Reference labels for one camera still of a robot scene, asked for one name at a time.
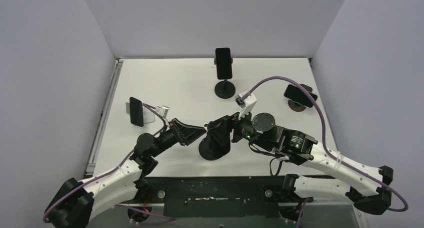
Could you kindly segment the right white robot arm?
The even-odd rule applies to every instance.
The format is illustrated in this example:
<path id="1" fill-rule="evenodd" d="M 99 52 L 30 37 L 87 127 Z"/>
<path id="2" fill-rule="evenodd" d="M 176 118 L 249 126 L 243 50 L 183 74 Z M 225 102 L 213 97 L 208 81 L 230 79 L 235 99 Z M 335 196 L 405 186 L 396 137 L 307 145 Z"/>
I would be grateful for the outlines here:
<path id="1" fill-rule="evenodd" d="M 358 210 L 381 215 L 389 209 L 393 169 L 388 166 L 369 167 L 325 150 L 321 142 L 301 131 L 276 124 L 269 113 L 242 118 L 226 115 L 206 125 L 206 137 L 200 142 L 199 153 L 209 161 L 226 155 L 233 143 L 245 139 L 255 153 L 270 156 L 280 164 L 292 163 L 324 173 L 323 178 L 286 174 L 276 196 L 286 201 L 341 201 Z"/>

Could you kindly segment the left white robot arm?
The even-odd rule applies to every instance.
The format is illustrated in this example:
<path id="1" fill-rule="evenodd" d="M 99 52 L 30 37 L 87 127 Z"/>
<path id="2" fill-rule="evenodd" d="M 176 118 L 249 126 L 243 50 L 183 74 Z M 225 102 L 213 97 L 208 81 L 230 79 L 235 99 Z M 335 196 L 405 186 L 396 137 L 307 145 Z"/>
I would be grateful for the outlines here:
<path id="1" fill-rule="evenodd" d="M 155 157 L 177 143 L 188 146 L 206 132 L 205 127 L 174 118 L 158 136 L 139 135 L 134 149 L 115 168 L 89 179 L 65 181 L 46 208 L 43 222 L 56 228 L 85 228 L 95 216 L 124 201 L 145 201 L 148 189 L 137 182 L 158 165 Z"/>

